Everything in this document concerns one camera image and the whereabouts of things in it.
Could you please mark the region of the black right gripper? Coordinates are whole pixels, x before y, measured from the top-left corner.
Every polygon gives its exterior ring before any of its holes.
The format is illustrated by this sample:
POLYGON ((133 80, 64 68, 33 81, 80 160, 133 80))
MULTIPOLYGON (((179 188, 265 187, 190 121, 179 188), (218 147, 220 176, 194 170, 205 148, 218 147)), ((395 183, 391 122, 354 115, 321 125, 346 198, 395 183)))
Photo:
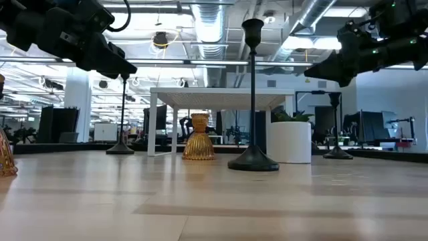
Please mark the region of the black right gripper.
POLYGON ((337 78, 339 87, 347 87, 358 72, 412 62, 418 70, 419 38, 404 37, 377 42, 371 37, 349 37, 349 49, 333 51, 325 60, 304 71, 305 77, 337 78))

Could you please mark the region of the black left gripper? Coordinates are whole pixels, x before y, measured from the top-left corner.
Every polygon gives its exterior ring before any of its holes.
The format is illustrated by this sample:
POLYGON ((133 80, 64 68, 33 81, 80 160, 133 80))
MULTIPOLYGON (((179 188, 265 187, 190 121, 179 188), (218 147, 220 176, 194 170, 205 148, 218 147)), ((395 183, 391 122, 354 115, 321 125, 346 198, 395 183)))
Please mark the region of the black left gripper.
POLYGON ((135 74, 136 66, 118 46, 99 33, 98 3, 39 3, 43 24, 37 33, 39 49, 67 58, 77 67, 109 79, 135 74))

